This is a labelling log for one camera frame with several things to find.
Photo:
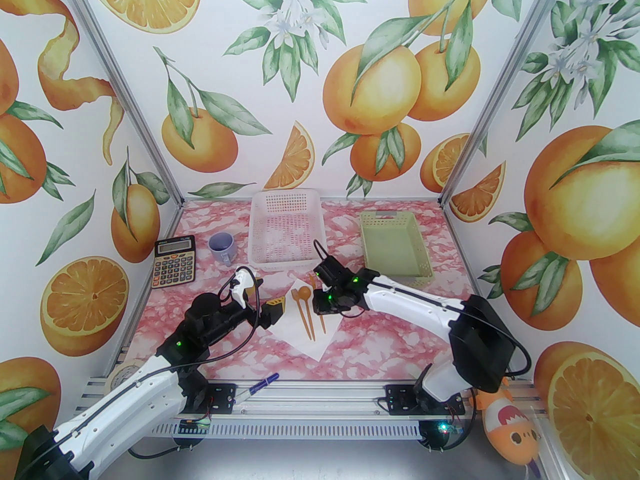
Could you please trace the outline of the aluminium front rail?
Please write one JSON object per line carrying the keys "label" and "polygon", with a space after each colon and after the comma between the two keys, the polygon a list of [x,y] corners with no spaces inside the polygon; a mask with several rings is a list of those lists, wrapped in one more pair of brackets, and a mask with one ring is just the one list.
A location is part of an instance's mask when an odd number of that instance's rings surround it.
{"label": "aluminium front rail", "polygon": [[[234,382],[237,391],[252,381]],[[418,441],[427,422],[445,421],[466,426],[473,403],[461,393],[466,414],[451,416],[391,415],[384,401],[388,384],[412,381],[286,381],[276,380],[231,414],[194,414],[183,411],[168,418],[142,438],[293,440],[293,441]],[[210,418],[206,435],[180,435],[181,419]]]}

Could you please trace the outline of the white perforated plastic basket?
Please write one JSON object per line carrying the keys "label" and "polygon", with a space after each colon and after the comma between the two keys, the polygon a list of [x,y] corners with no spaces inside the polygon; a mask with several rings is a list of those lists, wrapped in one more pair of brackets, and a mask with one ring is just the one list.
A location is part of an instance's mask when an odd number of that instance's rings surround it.
{"label": "white perforated plastic basket", "polygon": [[313,189],[263,190],[253,195],[247,260],[263,271],[310,270],[327,246],[322,200]]}

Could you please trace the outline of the green plastic basket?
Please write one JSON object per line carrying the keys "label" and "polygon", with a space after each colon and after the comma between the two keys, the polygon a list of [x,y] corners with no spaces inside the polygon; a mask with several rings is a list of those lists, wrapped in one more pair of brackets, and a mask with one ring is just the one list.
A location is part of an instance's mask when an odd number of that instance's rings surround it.
{"label": "green plastic basket", "polygon": [[413,212],[363,211],[359,230],[366,268],[418,290],[434,281],[434,268]]}

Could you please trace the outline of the aluminium frame post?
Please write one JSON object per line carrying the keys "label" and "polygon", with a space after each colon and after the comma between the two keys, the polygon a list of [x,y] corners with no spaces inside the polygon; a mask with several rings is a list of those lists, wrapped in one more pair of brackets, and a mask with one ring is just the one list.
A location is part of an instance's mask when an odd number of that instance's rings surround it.
{"label": "aluminium frame post", "polygon": [[117,58],[112,50],[108,38],[100,26],[93,10],[89,6],[88,0],[70,0],[70,6],[73,11],[78,14],[78,18],[87,33],[90,36],[94,51],[108,75],[110,84],[112,85],[119,102],[122,104],[126,115],[141,140],[147,154],[151,158],[154,167],[158,170],[158,174],[167,187],[169,196],[179,208],[185,205],[185,198],[178,183],[171,173],[165,158],[154,139],[153,133],[146,118],[144,117],[140,106],[135,98],[135,94],[131,91],[124,73],[119,66]]}
{"label": "aluminium frame post", "polygon": [[477,153],[480,142],[489,133],[490,125],[500,110],[505,97],[509,94],[517,74],[521,70],[530,46],[535,40],[540,23],[550,13],[556,0],[533,0],[528,13],[523,19],[518,34],[514,37],[512,48],[506,57],[505,64],[497,76],[489,97],[482,108],[478,119],[471,129],[466,145],[462,148],[461,155],[455,163],[455,167],[445,184],[443,192],[438,198],[441,210],[448,208],[449,201],[454,195],[455,188],[466,172],[467,167]]}

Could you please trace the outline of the blue and white pen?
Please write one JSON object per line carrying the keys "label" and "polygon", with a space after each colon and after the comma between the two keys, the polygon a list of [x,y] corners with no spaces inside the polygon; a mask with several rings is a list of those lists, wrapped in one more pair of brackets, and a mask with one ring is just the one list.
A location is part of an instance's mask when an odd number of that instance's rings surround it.
{"label": "blue and white pen", "polygon": [[247,400],[249,400],[249,398],[251,398],[254,395],[256,395],[256,393],[258,393],[259,391],[263,390],[267,386],[270,386],[270,384],[276,382],[279,379],[279,377],[280,377],[279,373],[271,374],[268,377],[260,380],[259,382],[257,382],[253,386],[250,386],[249,388],[247,388],[245,390],[238,391],[235,394],[234,398],[233,398],[234,404],[235,405],[239,405],[239,404],[242,404],[242,403],[246,402]]}

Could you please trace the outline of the beige masking tape roll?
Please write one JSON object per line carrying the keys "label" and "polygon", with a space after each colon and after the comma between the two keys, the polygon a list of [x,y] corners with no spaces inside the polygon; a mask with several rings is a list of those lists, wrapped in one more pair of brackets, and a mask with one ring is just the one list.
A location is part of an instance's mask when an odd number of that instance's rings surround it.
{"label": "beige masking tape roll", "polygon": [[140,370],[144,363],[141,359],[132,359],[116,365],[105,382],[105,394],[111,393],[130,379]]}

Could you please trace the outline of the white paper napkin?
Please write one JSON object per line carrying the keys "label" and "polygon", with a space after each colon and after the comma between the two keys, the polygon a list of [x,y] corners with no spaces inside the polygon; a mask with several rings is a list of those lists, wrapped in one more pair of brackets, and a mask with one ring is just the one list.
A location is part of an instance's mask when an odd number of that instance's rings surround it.
{"label": "white paper napkin", "polygon": [[320,318],[313,311],[313,296],[309,299],[311,318],[313,320],[315,342],[311,339],[310,327],[307,323],[306,306],[300,299],[298,290],[303,286],[311,286],[297,279],[286,293],[285,312],[279,321],[270,327],[270,333],[279,340],[288,343],[298,352],[305,354],[314,361],[320,361],[342,323],[343,316],[329,314],[323,316],[326,325],[326,334],[323,333]]}

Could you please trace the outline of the orange fish plush toy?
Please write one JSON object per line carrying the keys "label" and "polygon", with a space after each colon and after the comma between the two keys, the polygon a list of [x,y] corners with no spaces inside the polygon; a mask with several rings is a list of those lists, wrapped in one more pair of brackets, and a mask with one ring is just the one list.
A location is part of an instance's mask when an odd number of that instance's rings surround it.
{"label": "orange fish plush toy", "polygon": [[525,480],[542,480],[537,464],[540,436],[528,416],[515,405],[508,386],[508,378],[503,377],[494,393],[476,390],[483,430],[503,459],[526,468]]}

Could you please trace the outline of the black and gold calculator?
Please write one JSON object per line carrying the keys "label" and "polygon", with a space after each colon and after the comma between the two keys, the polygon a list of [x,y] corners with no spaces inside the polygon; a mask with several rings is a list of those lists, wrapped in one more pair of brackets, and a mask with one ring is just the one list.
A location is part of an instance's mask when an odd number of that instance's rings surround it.
{"label": "black and gold calculator", "polygon": [[150,281],[152,290],[194,282],[195,270],[196,242],[193,234],[155,242]]}

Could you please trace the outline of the purple mug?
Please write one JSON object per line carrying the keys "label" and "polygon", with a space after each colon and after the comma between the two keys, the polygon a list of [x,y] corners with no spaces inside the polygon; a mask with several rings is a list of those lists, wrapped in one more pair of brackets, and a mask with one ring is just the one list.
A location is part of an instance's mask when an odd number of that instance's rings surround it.
{"label": "purple mug", "polygon": [[209,238],[207,245],[215,262],[229,268],[233,266],[237,256],[237,242],[233,234],[219,231]]}

